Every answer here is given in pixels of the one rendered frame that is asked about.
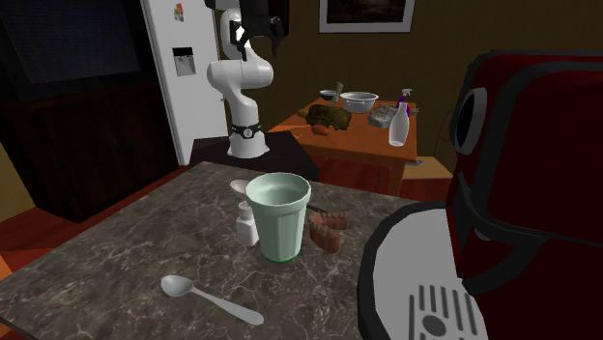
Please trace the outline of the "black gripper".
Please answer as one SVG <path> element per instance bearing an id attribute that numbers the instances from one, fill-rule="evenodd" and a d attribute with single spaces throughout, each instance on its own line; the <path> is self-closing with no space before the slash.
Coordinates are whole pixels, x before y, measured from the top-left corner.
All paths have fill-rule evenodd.
<path id="1" fill-rule="evenodd" d="M 249 35 L 246 30 L 259 31 L 269 28 L 268 37 L 272 40 L 273 57 L 276 58 L 281 42 L 285 37 L 282 18 L 284 0 L 240 0 L 242 26 L 235 30 L 235 42 L 242 60 L 247 61 L 246 43 Z"/>

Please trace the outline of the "white refrigerator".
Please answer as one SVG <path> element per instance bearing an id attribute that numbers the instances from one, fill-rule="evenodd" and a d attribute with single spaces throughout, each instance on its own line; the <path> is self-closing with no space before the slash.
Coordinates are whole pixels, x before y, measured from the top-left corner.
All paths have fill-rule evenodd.
<path id="1" fill-rule="evenodd" d="M 196 139 L 228 134 L 222 95 L 207 67 L 219 59 L 215 16 L 203 0 L 140 0 L 178 162 Z"/>

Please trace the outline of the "dark robot stand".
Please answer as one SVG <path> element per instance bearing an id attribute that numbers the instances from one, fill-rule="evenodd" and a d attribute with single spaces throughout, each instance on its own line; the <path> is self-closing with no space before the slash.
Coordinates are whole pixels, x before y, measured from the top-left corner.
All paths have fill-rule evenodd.
<path id="1" fill-rule="evenodd" d="M 312 182 L 319 181 L 319 167 L 290 131 L 268 132 L 265 138 L 270 150 L 262 156 L 249 159 L 227 154 L 230 146 L 227 136 L 195 139 L 188 167 L 209 161 L 261 172 L 293 173 Z"/>

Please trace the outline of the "orange wooden table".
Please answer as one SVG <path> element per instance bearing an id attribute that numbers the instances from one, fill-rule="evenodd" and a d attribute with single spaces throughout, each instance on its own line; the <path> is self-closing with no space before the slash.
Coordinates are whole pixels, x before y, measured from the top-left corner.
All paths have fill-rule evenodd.
<path id="1" fill-rule="evenodd" d="M 402 147 L 389 144 L 388 130 L 368 124 L 367 114 L 353 114 L 347 130 L 329 128 L 327 136 L 315 135 L 310 125 L 297 113 L 270 129 L 290 130 L 310 156 L 361 162 L 390 169 L 388 195 L 397 196 L 407 162 L 415 162 L 416 116 L 410 117 L 407 140 Z"/>

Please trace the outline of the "pale green cup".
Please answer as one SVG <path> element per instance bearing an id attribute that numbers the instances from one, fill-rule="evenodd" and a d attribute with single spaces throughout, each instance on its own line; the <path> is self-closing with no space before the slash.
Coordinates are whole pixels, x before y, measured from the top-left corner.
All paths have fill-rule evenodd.
<path id="1" fill-rule="evenodd" d="M 291 173 L 267 173 L 251 180 L 245 188 L 252 208 L 262 255 L 275 263 L 298 256 L 311 185 Z"/>

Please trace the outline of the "white salt shaker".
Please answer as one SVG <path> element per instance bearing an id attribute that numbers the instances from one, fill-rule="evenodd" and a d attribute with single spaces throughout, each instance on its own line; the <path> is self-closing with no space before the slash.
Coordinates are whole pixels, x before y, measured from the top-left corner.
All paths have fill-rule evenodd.
<path id="1" fill-rule="evenodd" d="M 238 241 L 244 246 L 254 246 L 259 241 L 252 208 L 246 201 L 238 205 L 239 215 L 236 219 Z"/>

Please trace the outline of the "dark wooden cabinet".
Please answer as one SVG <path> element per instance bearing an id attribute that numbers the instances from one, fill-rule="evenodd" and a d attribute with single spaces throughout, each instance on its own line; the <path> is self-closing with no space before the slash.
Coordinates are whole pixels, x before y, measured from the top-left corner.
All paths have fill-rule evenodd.
<path id="1" fill-rule="evenodd" d="M 0 142 L 35 205 L 81 222 L 178 167 L 157 82 L 0 101 Z"/>

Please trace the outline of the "reddish brown ridged object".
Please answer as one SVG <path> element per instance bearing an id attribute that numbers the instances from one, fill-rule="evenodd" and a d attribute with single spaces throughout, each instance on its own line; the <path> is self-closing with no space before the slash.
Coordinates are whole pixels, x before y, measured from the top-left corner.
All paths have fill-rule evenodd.
<path id="1" fill-rule="evenodd" d="M 320 248 L 329 253 L 339 250 L 340 232 L 347 229 L 346 212 L 313 212 L 308 218 L 309 236 Z"/>

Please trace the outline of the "dark marble table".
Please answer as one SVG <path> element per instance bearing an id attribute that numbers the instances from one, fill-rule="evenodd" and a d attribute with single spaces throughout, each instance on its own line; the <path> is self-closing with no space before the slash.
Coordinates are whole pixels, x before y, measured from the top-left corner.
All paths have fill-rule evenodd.
<path id="1" fill-rule="evenodd" d="M 304 239 L 292 261 L 238 241 L 230 183 L 252 170 L 203 162 L 0 281 L 0 321 L 27 340 L 361 340 L 362 250 L 405 200 L 314 184 L 310 202 L 349 216 L 339 250 Z M 259 312 L 259 326 L 196 294 L 169 297 L 166 275 Z"/>

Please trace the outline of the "grey spoon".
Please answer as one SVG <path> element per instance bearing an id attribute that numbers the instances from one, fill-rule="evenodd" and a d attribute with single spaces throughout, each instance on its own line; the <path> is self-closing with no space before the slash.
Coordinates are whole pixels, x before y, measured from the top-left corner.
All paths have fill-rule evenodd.
<path id="1" fill-rule="evenodd" d="M 191 279 L 183 276 L 163 276 L 160 280 L 160 287 L 166 295 L 173 298 L 182 297 L 186 294 L 196 294 L 202 298 L 211 301 L 213 304 L 226 311 L 227 313 L 253 326 L 259 326 L 265 321 L 264 316 L 259 312 L 248 309 L 223 298 L 209 295 L 196 288 Z"/>

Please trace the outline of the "red coffee machine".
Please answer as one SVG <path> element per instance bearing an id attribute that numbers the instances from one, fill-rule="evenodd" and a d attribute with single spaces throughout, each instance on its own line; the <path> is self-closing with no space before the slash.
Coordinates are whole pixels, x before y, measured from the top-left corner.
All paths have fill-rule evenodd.
<path id="1" fill-rule="evenodd" d="M 494 50 L 467 68 L 443 202 L 366 243 L 362 340 L 603 340 L 603 51 Z"/>

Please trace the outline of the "framed wall picture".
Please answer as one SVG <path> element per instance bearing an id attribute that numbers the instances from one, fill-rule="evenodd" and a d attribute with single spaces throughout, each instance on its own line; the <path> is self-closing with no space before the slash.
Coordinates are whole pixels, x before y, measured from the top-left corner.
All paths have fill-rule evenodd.
<path id="1" fill-rule="evenodd" d="M 319 0 L 319 32 L 410 33 L 416 0 Z"/>

